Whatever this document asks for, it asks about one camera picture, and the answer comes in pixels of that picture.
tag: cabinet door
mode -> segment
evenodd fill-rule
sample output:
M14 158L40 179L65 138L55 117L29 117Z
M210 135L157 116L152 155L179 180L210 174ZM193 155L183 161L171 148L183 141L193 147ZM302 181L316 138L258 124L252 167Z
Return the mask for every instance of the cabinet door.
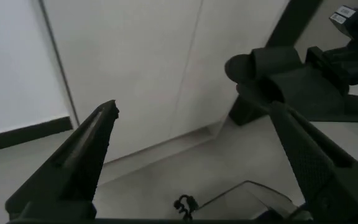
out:
M80 122L117 100L105 162L169 138L200 1L45 1Z
M171 137L217 122L236 99L224 64L263 47L288 0L203 1Z

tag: baseboard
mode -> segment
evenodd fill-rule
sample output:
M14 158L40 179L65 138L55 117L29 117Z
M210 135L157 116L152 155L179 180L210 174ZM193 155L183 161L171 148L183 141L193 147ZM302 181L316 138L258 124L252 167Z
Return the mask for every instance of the baseboard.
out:
M73 129L70 118L63 117L0 133L0 149Z
M161 159L183 152L206 141L214 135L207 127L171 139L156 146L139 151L135 154L107 162L103 165L98 186L148 166Z

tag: floor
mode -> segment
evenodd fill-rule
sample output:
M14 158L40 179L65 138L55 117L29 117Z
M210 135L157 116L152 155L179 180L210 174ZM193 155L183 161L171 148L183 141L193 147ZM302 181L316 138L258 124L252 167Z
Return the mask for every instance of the floor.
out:
M315 123L358 159L358 125ZM0 150L0 223L7 222L4 202L71 134L67 131ZM253 180L304 202L290 164L265 117L238 127L228 121L218 138L100 185L94 197L97 217L180 218L173 202L181 194L199 203Z
M303 203L279 145L269 119L246 128L227 123L214 141L99 186L94 198L97 217L178 219L173 202L181 194L203 203L243 180L267 185Z

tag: white wall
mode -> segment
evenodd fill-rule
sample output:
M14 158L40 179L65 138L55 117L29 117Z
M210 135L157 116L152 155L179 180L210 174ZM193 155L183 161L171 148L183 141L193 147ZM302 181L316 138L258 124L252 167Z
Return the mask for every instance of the white wall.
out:
M0 0L0 132L68 116L31 0Z
M306 57L308 47L317 46L321 50L330 50L345 46L350 38L339 32L329 17L342 5L358 7L358 0L325 0L306 26L295 44L302 60ZM358 85L351 86L350 94L358 95Z

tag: white label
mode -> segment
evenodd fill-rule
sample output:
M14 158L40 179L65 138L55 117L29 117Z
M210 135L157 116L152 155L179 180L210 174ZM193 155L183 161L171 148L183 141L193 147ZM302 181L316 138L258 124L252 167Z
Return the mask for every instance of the white label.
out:
M341 6L336 12L342 16L346 16L350 18L355 13L355 10L349 9L348 7L345 6Z
M346 21L345 17L340 16L340 15L338 15L336 13L334 13L330 18L335 20L339 24L343 24Z

